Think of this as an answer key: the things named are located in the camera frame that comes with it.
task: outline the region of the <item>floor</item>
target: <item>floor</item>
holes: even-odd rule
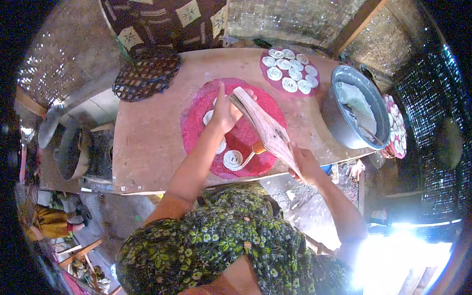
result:
[[[357,205],[358,186],[348,180],[348,165],[340,166],[338,185]],[[300,185],[290,175],[261,180],[262,186],[272,195],[284,211],[285,218],[316,241],[329,249],[340,246],[333,219],[318,190]],[[76,234],[82,246],[102,238],[103,244],[89,254],[94,265],[100,265],[111,280],[110,291],[118,286],[110,267],[116,263],[120,246],[127,237],[141,225],[155,209],[146,196],[82,193],[82,202],[92,212],[93,219],[88,227]],[[64,209],[71,211],[73,201],[65,202]]]

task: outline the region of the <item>pink mat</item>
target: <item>pink mat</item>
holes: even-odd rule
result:
[[[282,49],[284,48],[274,48],[276,50],[279,50],[279,51],[282,51]],[[297,52],[297,51],[293,51],[293,53],[295,55],[299,54],[300,52]],[[286,91],[283,87],[282,87],[282,79],[284,77],[288,77],[290,78],[290,75],[288,74],[288,70],[280,70],[280,68],[278,68],[281,72],[282,72],[282,78],[280,78],[280,80],[278,81],[274,81],[274,80],[271,80],[269,79],[269,77],[267,77],[267,70],[269,69],[269,67],[267,67],[266,65],[264,65],[264,63],[262,62],[262,59],[266,56],[270,56],[269,55],[269,50],[267,49],[266,51],[264,51],[261,55],[261,61],[260,61],[260,64],[261,64],[261,71],[262,71],[262,75],[264,76],[264,78],[266,79],[267,82],[269,82],[270,85],[272,85],[272,87],[274,87],[275,89],[277,90],[280,90],[282,92],[285,92],[287,94],[290,94],[290,95],[294,95],[294,96],[299,96],[299,97],[310,97],[310,96],[314,96],[316,94],[316,92],[320,89],[320,72],[318,72],[318,75],[316,75],[316,80],[318,81],[318,87],[316,88],[312,88],[312,90],[310,91],[309,94],[303,94],[300,90],[297,90],[295,93],[290,93],[288,91]],[[311,62],[308,63],[308,65],[316,68]],[[304,69],[305,65],[303,65],[303,70],[301,70],[300,72],[302,73],[302,76],[303,76],[303,79],[305,79],[305,76],[306,76],[306,71]]]
[[[278,108],[273,98],[260,88],[247,84],[243,80],[237,78],[222,78],[225,83],[225,94],[231,94],[233,89],[238,86],[244,89],[252,89],[257,95],[257,103],[273,117],[281,126],[287,128],[282,111]],[[213,101],[218,93],[219,79],[207,82],[199,92],[194,96],[190,107],[182,112],[180,117],[180,130],[184,140],[184,148],[187,154],[193,149],[200,133],[205,128],[203,124],[203,116],[206,112],[213,109]],[[267,172],[272,168],[277,157],[269,152],[263,152],[255,155],[249,163],[239,171],[230,171],[223,165],[223,156],[229,150],[238,150],[243,155],[243,160],[251,154],[252,145],[259,141],[257,133],[253,129],[251,123],[246,117],[242,116],[236,123],[236,126],[225,135],[226,149],[219,155],[216,155],[210,171],[225,179],[232,179],[243,176],[257,176]]]

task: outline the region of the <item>floral shirt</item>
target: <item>floral shirt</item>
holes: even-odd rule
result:
[[[203,192],[180,220],[136,230],[120,250],[117,275],[129,294],[177,294],[209,284],[246,254],[262,294],[352,294],[351,271],[315,255],[303,233],[274,214],[259,184]]]

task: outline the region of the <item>gray bucket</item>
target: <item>gray bucket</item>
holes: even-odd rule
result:
[[[382,144],[379,144],[376,140],[372,142],[371,139],[364,137],[359,129],[353,125],[352,120],[347,117],[334,88],[336,82],[354,85],[365,96],[377,122],[375,136],[382,141]],[[390,121],[382,96],[375,85],[353,67],[339,66],[333,70],[329,96],[323,102],[321,114],[333,137],[347,148],[361,149],[369,147],[374,150],[381,150],[386,147],[390,140]]]

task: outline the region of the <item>person in yellow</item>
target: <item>person in yellow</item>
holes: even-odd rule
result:
[[[82,216],[83,222],[75,224],[68,221],[75,216]],[[26,227],[25,232],[32,241],[42,240],[44,237],[51,239],[67,237],[70,232],[76,233],[88,226],[88,220],[91,218],[90,211],[85,206],[75,212],[66,213],[38,204],[33,225]]]

